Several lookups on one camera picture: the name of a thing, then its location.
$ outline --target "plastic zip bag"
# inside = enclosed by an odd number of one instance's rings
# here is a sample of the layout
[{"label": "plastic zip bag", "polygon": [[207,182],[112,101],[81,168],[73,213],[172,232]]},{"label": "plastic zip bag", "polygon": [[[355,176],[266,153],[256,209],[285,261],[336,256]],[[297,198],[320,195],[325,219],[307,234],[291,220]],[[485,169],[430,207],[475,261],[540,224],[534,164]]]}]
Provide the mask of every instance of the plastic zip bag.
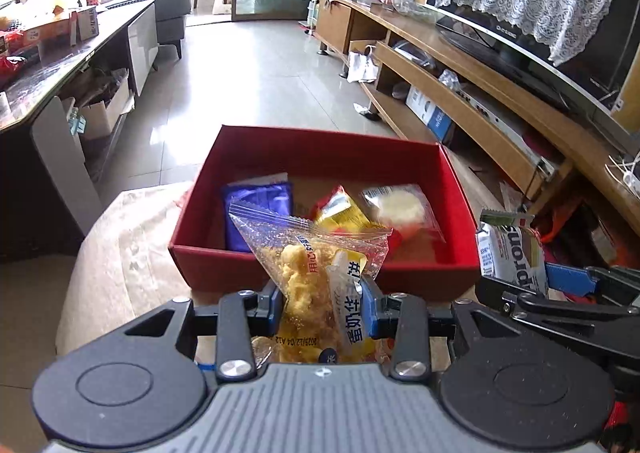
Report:
[{"label": "plastic zip bag", "polygon": [[404,240],[424,230],[431,238],[445,241],[431,204],[417,184],[370,188],[362,196],[372,208],[373,220],[396,229]]},{"label": "plastic zip bag", "polygon": [[229,216],[287,298],[275,337],[280,361],[373,361],[360,314],[362,274],[384,262],[388,231],[328,234],[310,220],[233,202]]}]

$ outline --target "desk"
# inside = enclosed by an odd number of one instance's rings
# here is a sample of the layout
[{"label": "desk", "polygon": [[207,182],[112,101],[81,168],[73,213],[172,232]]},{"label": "desk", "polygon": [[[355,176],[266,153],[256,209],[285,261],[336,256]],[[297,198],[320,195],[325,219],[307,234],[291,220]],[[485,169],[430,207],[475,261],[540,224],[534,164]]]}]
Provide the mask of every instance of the desk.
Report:
[{"label": "desk", "polygon": [[[96,56],[110,68],[128,68],[130,89],[142,91],[158,52],[153,1],[105,11],[98,24],[98,36],[48,54],[6,90],[8,107],[0,111],[2,261],[75,254],[103,211],[87,172],[92,163],[82,162],[56,94]],[[140,26],[150,28],[142,32]],[[107,152],[125,116],[104,141]],[[98,156],[101,166],[106,157]]]},{"label": "desk", "polygon": [[[350,14],[340,13],[347,19],[350,26],[346,30],[346,40],[332,42],[328,40],[327,33],[321,29],[324,22],[322,16],[327,16],[327,11],[332,10],[324,6],[328,1],[336,2],[342,10],[350,9]],[[607,173],[605,164],[609,162],[609,155],[614,152],[606,141],[508,78],[447,43],[433,25],[402,16],[395,11],[383,8],[370,10],[349,0],[321,0],[316,30],[321,48],[325,44],[329,45],[343,61],[346,61],[344,47],[348,47],[350,41],[358,39],[357,34],[354,36],[353,26],[363,21],[367,26],[373,21],[386,30],[384,36],[379,32],[378,36],[372,37],[378,40],[376,58],[382,63],[382,68],[375,85],[364,86],[364,90],[373,105],[378,107],[380,114],[400,137],[434,141],[433,134],[422,125],[420,119],[408,107],[403,108],[402,102],[388,95],[389,85],[397,81],[398,76],[434,99],[438,106],[476,140],[523,191],[527,189],[532,176],[529,173],[531,165],[527,164],[524,156],[514,148],[513,144],[508,144],[504,140],[505,137],[500,131],[492,129],[490,123],[486,122],[480,114],[474,113],[471,108],[463,108],[466,103],[462,99],[443,87],[423,69],[390,49],[395,42],[404,39],[431,54],[457,74],[498,99],[539,131],[564,155],[565,161],[553,181],[544,184],[542,179],[537,178],[529,188],[527,196],[536,200],[532,207],[534,214],[545,209],[546,204],[562,190],[575,170],[584,175],[622,215],[633,232],[640,235],[640,202],[626,188],[613,181]]]}]

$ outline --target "red box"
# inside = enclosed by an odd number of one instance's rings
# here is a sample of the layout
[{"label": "red box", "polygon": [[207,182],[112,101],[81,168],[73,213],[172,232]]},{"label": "red box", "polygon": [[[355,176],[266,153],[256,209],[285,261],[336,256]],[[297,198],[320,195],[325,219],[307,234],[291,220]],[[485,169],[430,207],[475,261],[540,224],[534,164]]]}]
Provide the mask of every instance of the red box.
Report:
[{"label": "red box", "polygon": [[385,261],[383,292],[451,301],[480,276],[476,223],[446,153],[437,144],[319,130],[223,126],[187,197],[169,251],[194,290],[260,290],[266,271],[250,253],[225,251],[221,188],[236,180],[287,172],[296,214],[333,186],[419,184],[446,243],[416,241]]}]

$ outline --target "floor tile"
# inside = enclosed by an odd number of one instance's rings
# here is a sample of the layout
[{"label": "floor tile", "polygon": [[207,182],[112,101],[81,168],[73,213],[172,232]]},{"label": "floor tile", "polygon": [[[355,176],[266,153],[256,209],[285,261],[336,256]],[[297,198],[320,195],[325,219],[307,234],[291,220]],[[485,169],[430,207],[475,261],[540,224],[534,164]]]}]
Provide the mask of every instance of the floor tile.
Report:
[{"label": "floor tile", "polygon": [[160,184],[161,186],[164,186],[164,184],[194,180],[199,171],[199,164],[187,164],[186,166],[178,166],[177,168],[162,170],[160,172]]},{"label": "floor tile", "polygon": [[183,61],[186,61],[188,72],[206,80],[209,85],[221,78],[239,83],[249,75],[295,75],[273,49],[273,35],[263,34],[252,26],[194,26],[187,29],[185,42],[188,57]]},{"label": "floor tile", "polygon": [[298,77],[254,76],[215,97],[186,87],[177,94],[163,135],[162,170],[203,163],[223,124],[337,129]]},{"label": "floor tile", "polygon": [[162,140],[159,138],[148,140],[146,136],[138,138],[133,134],[127,139],[118,141],[111,162],[105,171],[105,178],[110,180],[114,177],[133,177],[159,172],[161,165]]},{"label": "floor tile", "polygon": [[105,176],[96,186],[102,207],[107,208],[122,191],[130,189],[152,188],[159,186],[160,172],[145,173],[143,175]]},{"label": "floor tile", "polygon": [[359,83],[349,83],[337,74],[305,72],[300,79],[342,132],[387,136],[394,131],[383,121],[370,121],[353,107],[354,103],[369,105],[369,98]]},{"label": "floor tile", "polygon": [[145,110],[145,107],[145,105],[136,106],[127,115],[118,139],[118,148],[133,148],[142,143],[153,144],[158,131],[166,125],[169,118],[169,104],[158,110]]},{"label": "floor tile", "polygon": [[0,386],[0,443],[15,453],[38,453],[47,439],[31,409],[31,390]]},{"label": "floor tile", "polygon": [[31,388],[55,359],[56,330],[75,261],[50,255],[0,265],[0,385]]}]

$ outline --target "round pastry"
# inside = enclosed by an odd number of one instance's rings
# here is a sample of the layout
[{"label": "round pastry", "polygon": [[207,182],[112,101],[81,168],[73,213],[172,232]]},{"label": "round pastry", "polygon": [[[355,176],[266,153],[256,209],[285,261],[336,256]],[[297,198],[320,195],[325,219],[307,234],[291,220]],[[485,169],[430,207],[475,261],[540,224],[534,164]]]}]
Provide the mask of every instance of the round pastry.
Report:
[{"label": "round pastry", "polygon": [[420,230],[425,216],[422,201],[410,191],[394,189],[378,199],[376,219],[397,229],[403,239],[411,238]]}]

